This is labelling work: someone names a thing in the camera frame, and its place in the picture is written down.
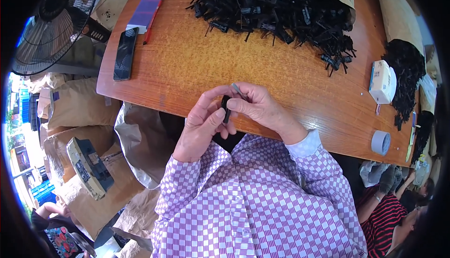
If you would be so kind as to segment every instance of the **wooden table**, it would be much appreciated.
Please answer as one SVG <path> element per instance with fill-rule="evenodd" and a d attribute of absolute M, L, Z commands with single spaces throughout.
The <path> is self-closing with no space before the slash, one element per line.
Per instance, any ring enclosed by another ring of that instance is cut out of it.
<path fill-rule="evenodd" d="M 324 69 L 319 50 L 309 44 L 294 49 L 272 37 L 255 32 L 223 34 L 217 29 L 205 37 L 207 23 L 186 10 L 191 0 L 164 0 L 156 16 L 150 43 L 139 35 L 129 81 L 113 81 L 114 61 L 120 34 L 140 0 L 128 0 L 112 31 L 98 75 L 97 92 L 119 100 L 186 117 L 200 94 L 217 85 L 247 81 L 266 86 L 273 97 L 306 127 L 319 130 L 323 146 L 335 153 L 362 159 L 405 163 L 411 121 L 402 131 L 394 126 L 390 105 L 376 104 L 368 93 L 372 62 L 384 53 L 386 34 L 378 0 L 355 0 L 356 22 L 349 35 L 357 58 L 343 70 Z M 279 139 L 265 128 L 239 117 L 240 131 Z M 385 157 L 371 151 L 376 130 L 391 133 Z"/>

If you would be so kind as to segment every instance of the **gray tape roll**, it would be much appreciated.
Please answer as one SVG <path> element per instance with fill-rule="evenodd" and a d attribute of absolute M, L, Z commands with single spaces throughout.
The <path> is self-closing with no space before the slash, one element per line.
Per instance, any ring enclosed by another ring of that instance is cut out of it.
<path fill-rule="evenodd" d="M 391 145 L 391 134 L 377 130 L 372 137 L 372 151 L 385 156 Z"/>

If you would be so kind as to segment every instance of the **work glove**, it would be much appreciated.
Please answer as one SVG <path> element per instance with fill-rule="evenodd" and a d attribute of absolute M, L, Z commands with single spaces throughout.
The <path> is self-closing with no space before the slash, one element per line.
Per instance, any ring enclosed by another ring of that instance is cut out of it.
<path fill-rule="evenodd" d="M 389 192 L 392 193 L 392 192 L 396 191 L 398 185 L 400 185 L 401 177 L 402 177 L 401 167 L 397 166 L 397 167 L 395 167 L 395 172 L 394 172 L 394 184 L 392 184 L 391 190 Z"/>
<path fill-rule="evenodd" d="M 388 194 L 394 184 L 395 180 L 395 167 L 396 165 L 390 165 L 380 177 L 379 191 L 382 194 Z"/>

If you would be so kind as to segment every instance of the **checkered shirt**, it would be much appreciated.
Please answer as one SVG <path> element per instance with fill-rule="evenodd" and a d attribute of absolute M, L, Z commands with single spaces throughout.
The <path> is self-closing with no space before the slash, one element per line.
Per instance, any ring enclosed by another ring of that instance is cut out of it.
<path fill-rule="evenodd" d="M 199 161 L 171 158 L 155 211 L 154 258 L 367 256 L 348 181 L 317 130 L 293 145 L 247 134 L 231 154 L 211 142 Z"/>

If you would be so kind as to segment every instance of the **smartphone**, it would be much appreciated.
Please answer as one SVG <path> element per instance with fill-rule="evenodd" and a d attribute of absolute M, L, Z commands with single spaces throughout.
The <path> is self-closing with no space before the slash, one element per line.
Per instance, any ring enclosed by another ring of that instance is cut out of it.
<path fill-rule="evenodd" d="M 114 81 L 128 80 L 131 77 L 131 64 L 133 62 L 138 30 L 139 28 L 135 27 L 125 30 L 120 35 L 116 63 L 114 64 Z"/>

